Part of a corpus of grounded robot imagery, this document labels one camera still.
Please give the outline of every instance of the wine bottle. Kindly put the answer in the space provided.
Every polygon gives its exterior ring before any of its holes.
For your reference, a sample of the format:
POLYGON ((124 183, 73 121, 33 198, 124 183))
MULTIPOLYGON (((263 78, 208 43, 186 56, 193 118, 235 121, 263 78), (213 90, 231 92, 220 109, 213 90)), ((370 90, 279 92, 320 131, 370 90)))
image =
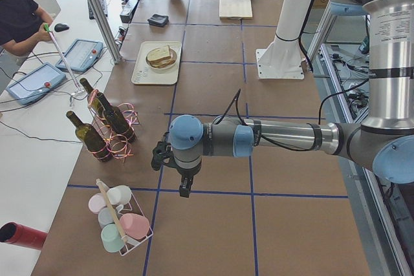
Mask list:
POLYGON ((102 107, 101 103, 99 102, 99 100, 95 97, 93 98, 93 100, 91 101, 91 96, 92 96, 92 92, 94 90, 94 88, 91 86, 91 84, 89 84, 88 80, 86 80, 85 78, 82 78, 81 80, 79 80, 80 84, 82 84, 83 88, 86 90, 86 92, 88 93, 88 103, 91 103, 91 109, 95 112, 95 114, 102 120, 103 124, 107 125, 107 122, 104 118, 104 108, 102 107))
POLYGON ((76 136, 95 158, 101 162, 106 162, 113 157, 107 149, 106 142, 91 124, 83 123, 73 111, 66 112, 66 117, 75 125, 76 136))
POLYGON ((104 109, 103 116, 111 126, 112 130, 116 134, 124 135, 127 138, 128 142, 133 142, 136 138, 134 129, 125 119, 121 110, 118 107, 112 106, 106 99, 105 95, 103 95, 101 92, 98 92, 96 94, 96 98, 98 98, 99 102, 102 104, 102 107, 104 109))

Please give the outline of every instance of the black mouse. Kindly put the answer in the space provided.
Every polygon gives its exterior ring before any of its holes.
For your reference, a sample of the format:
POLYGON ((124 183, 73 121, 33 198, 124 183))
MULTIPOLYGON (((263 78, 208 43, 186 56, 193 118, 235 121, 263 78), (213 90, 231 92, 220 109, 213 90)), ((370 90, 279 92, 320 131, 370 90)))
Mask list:
POLYGON ((58 24, 54 25, 54 31, 55 32, 63 32, 66 29, 69 29, 68 24, 58 23, 58 24))

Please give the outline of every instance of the cup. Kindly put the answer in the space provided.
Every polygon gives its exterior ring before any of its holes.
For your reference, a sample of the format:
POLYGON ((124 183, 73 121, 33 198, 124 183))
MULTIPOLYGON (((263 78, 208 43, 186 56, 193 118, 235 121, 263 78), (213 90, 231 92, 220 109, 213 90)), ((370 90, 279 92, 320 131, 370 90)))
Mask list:
MULTIPOLYGON (((118 218, 122 216, 120 212, 121 210, 123 210, 123 208, 123 205, 119 205, 116 207, 116 213, 118 218)), ((114 223, 114 219, 112 218, 111 212, 109 211, 108 207, 101 209, 101 211, 98 214, 98 222, 101 229, 106 227, 108 224, 114 223)))
POLYGON ((149 220, 136 213, 126 213, 122 215, 119 220, 126 235, 129 235, 133 239, 144 239, 149 231, 149 220))
POLYGON ((127 186, 116 186, 106 192, 112 205, 126 205, 132 197, 131 189, 127 186))
POLYGON ((125 246, 124 241, 121 239, 121 235, 119 235, 116 225, 113 223, 108 224, 103 228, 101 231, 101 239, 103 247, 108 252, 118 252, 125 246))
POLYGON ((89 210, 94 214, 99 214, 99 212, 106 207, 105 199, 102 193, 97 193, 89 199, 88 207, 89 210))
POLYGON ((41 250, 47 233, 9 222, 0 228, 0 242, 41 250))

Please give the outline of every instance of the hand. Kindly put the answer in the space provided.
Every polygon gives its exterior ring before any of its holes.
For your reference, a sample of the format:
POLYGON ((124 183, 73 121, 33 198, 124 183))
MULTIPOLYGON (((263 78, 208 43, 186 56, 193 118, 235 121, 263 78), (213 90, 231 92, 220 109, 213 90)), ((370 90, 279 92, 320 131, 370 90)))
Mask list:
POLYGON ((49 33, 45 30, 45 25, 47 25, 47 23, 43 23, 39 27, 39 31, 36 34, 37 37, 38 37, 38 41, 50 41, 50 40, 52 40, 50 38, 49 33))

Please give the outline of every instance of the brown table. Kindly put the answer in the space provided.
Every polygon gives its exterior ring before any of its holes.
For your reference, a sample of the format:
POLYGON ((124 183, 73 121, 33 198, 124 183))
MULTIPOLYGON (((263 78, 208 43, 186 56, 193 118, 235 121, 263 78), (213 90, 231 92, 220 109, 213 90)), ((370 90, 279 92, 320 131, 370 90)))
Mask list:
POLYGON ((79 155, 33 275, 369 275, 337 159, 321 152, 256 147, 251 158, 203 158, 189 199, 179 174, 151 169, 151 151, 172 119, 210 122, 241 88, 251 118, 315 122, 320 99, 312 74, 258 80, 255 51, 273 40, 283 0, 252 0, 254 18, 221 21, 218 0, 141 0, 105 89, 113 104, 132 103, 142 125, 125 163, 79 155), (169 15, 164 28, 152 14, 169 15), (179 81, 131 83, 144 41, 183 43, 179 81), (107 253, 87 208, 109 186, 133 188, 154 236, 121 257, 107 253))

